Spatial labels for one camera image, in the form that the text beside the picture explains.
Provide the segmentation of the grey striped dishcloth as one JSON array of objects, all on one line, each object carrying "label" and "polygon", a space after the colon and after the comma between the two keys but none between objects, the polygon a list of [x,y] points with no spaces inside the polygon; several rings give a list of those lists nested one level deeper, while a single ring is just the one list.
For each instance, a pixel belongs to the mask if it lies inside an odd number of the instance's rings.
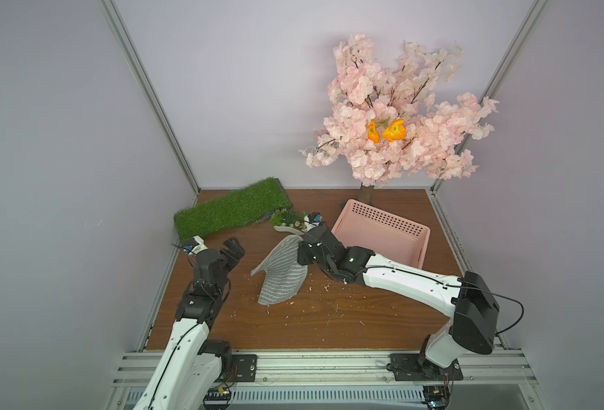
[{"label": "grey striped dishcloth", "polygon": [[260,305],[286,302],[298,294],[308,274],[308,267],[298,263],[298,246],[302,240],[297,235],[284,237],[251,271],[252,276],[265,272],[257,300]]}]

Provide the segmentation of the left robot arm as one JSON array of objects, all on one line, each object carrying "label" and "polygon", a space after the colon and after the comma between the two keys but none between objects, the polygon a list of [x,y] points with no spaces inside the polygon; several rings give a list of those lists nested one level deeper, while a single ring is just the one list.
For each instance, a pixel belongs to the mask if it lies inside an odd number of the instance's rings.
[{"label": "left robot arm", "polygon": [[222,249],[209,249],[201,237],[182,246],[193,258],[194,276],[175,311],[175,322],[136,409],[198,409],[207,392],[230,376],[229,343],[209,339],[230,293],[229,274],[245,255],[236,237]]}]

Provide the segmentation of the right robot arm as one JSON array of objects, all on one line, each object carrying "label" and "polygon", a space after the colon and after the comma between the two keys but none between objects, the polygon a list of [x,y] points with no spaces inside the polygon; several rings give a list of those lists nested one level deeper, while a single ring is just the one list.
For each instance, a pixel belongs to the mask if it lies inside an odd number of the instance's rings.
[{"label": "right robot arm", "polygon": [[465,354],[490,355],[527,321],[527,307],[476,273],[432,273],[371,249],[346,246],[314,227],[297,247],[310,277],[292,324],[311,330],[307,349],[419,350],[419,367],[447,368]]}]

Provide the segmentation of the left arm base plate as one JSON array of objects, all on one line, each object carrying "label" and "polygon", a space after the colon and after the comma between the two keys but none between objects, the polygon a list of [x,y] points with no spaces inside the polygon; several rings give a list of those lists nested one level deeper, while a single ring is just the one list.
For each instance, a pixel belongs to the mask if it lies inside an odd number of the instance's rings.
[{"label": "left arm base plate", "polygon": [[257,355],[231,355],[222,358],[222,367],[217,383],[251,383],[256,379]]}]

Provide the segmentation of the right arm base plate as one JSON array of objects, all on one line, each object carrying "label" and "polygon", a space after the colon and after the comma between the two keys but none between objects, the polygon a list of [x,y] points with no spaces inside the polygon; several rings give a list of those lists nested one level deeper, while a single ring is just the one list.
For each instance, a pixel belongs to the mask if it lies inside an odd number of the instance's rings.
[{"label": "right arm base plate", "polygon": [[420,360],[420,354],[390,354],[385,366],[394,379],[413,382],[451,382],[464,379],[461,365],[454,360],[448,367],[438,367],[429,360]]}]

